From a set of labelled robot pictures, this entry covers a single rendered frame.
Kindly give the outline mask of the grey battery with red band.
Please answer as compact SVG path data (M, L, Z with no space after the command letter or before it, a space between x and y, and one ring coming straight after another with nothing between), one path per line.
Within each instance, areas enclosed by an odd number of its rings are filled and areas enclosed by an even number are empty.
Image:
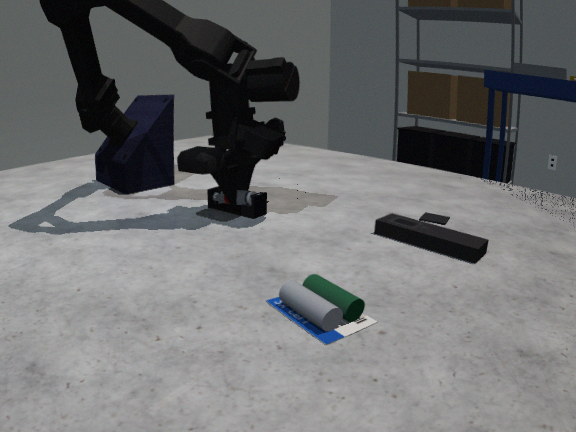
M237 190L236 193L237 193L236 205L244 204L244 205L249 205L249 206L251 206L250 195L256 194L255 191L246 191L246 190ZM222 203L230 204L222 191L221 191L220 195L221 195Z

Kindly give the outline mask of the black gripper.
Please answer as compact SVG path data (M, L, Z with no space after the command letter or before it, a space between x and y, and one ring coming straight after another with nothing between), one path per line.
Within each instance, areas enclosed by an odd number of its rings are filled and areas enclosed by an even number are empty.
M180 151L177 157L178 171L195 174L211 174L231 205L236 205L237 190L248 191L252 173L260 158L239 146L239 149L227 150L232 122L247 112L255 113L255 107L249 107L249 101L223 106L211 105L206 119L212 119L214 137L208 138L210 146L196 146Z

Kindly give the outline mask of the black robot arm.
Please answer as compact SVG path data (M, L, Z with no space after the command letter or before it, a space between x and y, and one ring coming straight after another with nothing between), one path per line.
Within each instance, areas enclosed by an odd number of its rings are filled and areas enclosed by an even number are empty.
M77 79L76 107L82 128L102 131L111 145L121 147L138 124L116 107L120 96L115 80L102 74L89 15L107 6L165 43L177 62L195 77L209 81L213 106L248 102L295 101L299 75L284 57L254 60L257 49L230 30L207 19L194 19L163 0L39 0L48 22L61 29ZM233 64L227 64L233 52ZM252 113L252 115L251 115ZM247 112L232 122L228 150L239 146L260 159L277 154L286 140L278 118L266 124ZM240 143L240 144L239 144Z

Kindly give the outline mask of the dark grey flat rectangular piece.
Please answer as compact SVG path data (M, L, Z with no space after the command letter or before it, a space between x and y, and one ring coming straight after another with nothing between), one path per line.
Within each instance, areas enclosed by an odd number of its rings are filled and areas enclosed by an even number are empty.
M433 222L437 224L446 225L449 219L450 217L425 212L419 220L424 222Z

